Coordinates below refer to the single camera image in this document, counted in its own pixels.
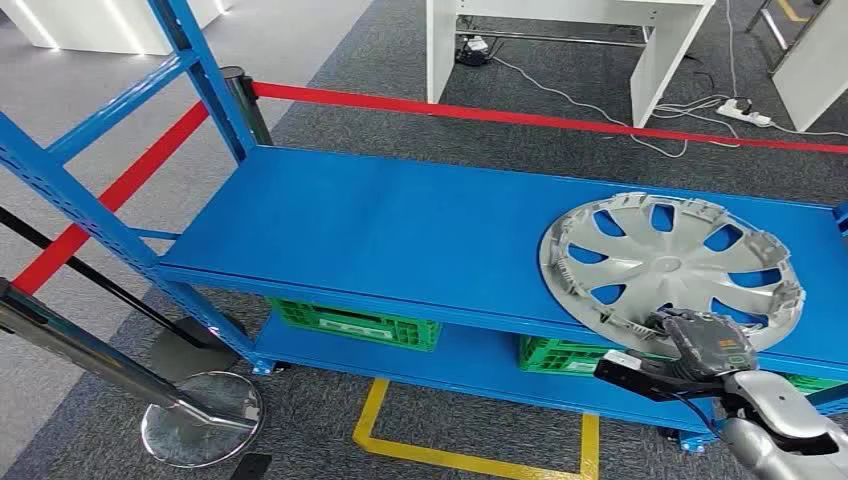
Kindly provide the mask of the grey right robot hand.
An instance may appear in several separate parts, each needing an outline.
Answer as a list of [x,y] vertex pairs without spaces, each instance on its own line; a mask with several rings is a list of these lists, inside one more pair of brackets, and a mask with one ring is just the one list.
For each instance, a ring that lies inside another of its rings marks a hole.
[[707,382],[737,371],[757,370],[757,353],[729,316],[663,307],[648,316],[675,345],[679,357],[670,362],[676,377]]

